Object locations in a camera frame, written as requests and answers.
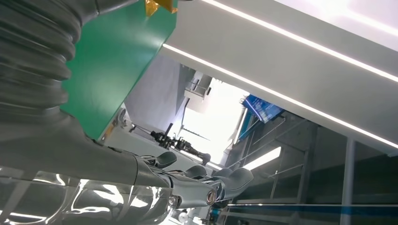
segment yellow tag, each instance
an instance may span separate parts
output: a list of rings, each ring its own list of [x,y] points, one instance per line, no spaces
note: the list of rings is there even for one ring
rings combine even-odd
[[[164,7],[172,14],[177,12],[177,8],[173,7],[173,0],[145,0],[146,16],[152,16],[159,8]]]

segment blue sign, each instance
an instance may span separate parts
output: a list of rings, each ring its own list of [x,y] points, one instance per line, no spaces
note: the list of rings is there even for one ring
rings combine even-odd
[[[253,115],[255,115],[263,123],[272,120],[275,116],[279,115],[283,109],[262,100],[254,95],[249,95],[242,103]]]

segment white panel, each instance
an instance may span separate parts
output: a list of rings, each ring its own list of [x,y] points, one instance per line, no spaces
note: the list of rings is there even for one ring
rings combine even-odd
[[[391,74],[398,53],[274,1],[222,0],[264,21]],[[179,2],[177,28],[167,42],[262,86],[398,143],[398,83],[327,55],[203,1]],[[168,49],[162,52],[293,113],[369,144],[397,149],[264,92]]]

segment ceiling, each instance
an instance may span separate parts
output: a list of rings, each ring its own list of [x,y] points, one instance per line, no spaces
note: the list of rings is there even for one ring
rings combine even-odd
[[[291,6],[309,13],[306,1]],[[396,37],[384,38],[379,29],[376,40],[369,28],[363,38],[353,30],[358,25],[323,18],[332,25],[284,4],[179,2],[177,27],[161,53],[390,156],[398,154]],[[371,7],[356,8],[371,15],[366,11]]]

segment green panel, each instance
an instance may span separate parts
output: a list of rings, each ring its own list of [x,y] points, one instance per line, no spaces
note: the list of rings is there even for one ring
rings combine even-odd
[[[146,17],[143,0],[89,22],[68,63],[69,101],[61,108],[98,139],[175,25],[176,14],[163,8]]]

